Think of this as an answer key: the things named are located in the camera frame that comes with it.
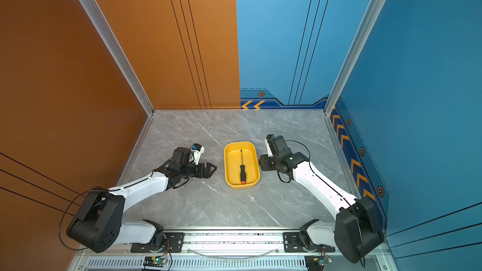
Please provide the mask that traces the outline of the black orange handled screwdriver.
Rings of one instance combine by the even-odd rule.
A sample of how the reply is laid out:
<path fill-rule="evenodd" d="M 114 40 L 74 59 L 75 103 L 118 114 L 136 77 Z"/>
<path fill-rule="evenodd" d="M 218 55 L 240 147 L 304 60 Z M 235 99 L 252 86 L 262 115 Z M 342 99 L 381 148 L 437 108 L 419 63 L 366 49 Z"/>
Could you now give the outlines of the black orange handled screwdriver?
<path fill-rule="evenodd" d="M 241 184 L 246 184 L 246 166 L 244 165 L 244 159 L 243 159 L 243 150 L 240 150 L 240 182 Z"/>

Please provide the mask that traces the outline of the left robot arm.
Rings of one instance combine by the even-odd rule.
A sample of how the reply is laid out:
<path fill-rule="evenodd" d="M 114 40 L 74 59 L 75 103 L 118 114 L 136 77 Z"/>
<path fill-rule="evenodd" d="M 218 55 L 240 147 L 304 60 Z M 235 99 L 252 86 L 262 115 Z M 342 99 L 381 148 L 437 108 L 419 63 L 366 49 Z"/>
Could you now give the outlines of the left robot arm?
<path fill-rule="evenodd" d="M 182 187 L 191 178 L 211 178 L 217 167 L 200 162 L 204 150 L 200 144 L 176 148 L 172 157 L 142 178 L 84 193 L 85 198 L 67 227 L 67 237 L 95 253 L 121 244 L 139 244 L 149 252 L 163 250 L 167 243 L 163 225 L 147 219 L 124 222 L 124 213 L 156 194 Z"/>

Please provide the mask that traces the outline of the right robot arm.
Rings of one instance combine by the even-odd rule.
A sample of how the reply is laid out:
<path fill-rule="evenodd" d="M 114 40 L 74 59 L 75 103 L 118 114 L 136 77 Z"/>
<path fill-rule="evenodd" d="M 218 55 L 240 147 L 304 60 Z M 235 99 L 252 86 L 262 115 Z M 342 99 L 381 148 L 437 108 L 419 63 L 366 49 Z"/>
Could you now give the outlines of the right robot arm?
<path fill-rule="evenodd" d="M 346 192 L 316 169 L 310 155 L 292 152 L 281 135 L 265 138 L 267 154 L 259 165 L 264 171 L 288 175 L 289 182 L 305 187 L 332 215 L 333 226 L 319 219 L 305 223 L 299 229 L 302 248 L 319 252 L 323 247 L 337 248 L 351 263 L 365 263 L 365 257 L 385 240 L 382 221 L 371 198 Z"/>

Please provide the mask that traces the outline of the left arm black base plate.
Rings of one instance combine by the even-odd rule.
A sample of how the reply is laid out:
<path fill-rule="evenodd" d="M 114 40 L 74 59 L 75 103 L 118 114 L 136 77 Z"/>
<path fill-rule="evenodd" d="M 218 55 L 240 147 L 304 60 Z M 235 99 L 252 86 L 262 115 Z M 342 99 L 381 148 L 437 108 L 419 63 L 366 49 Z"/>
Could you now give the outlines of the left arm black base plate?
<path fill-rule="evenodd" d="M 147 244 L 132 244 L 131 253 L 180 253 L 184 237 L 183 232 L 164 232 L 155 235 L 153 240 Z"/>

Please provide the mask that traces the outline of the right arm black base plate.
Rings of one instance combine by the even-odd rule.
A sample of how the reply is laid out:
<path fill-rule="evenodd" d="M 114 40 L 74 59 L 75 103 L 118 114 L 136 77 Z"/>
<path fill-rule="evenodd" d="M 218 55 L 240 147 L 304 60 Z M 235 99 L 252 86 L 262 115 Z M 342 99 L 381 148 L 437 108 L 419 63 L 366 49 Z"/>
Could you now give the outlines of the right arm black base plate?
<path fill-rule="evenodd" d="M 287 253 L 295 252 L 325 252 L 334 253 L 336 251 L 335 247 L 330 247 L 328 245 L 316 245 L 305 233 L 301 232 L 284 232 L 283 243 L 284 251 Z"/>

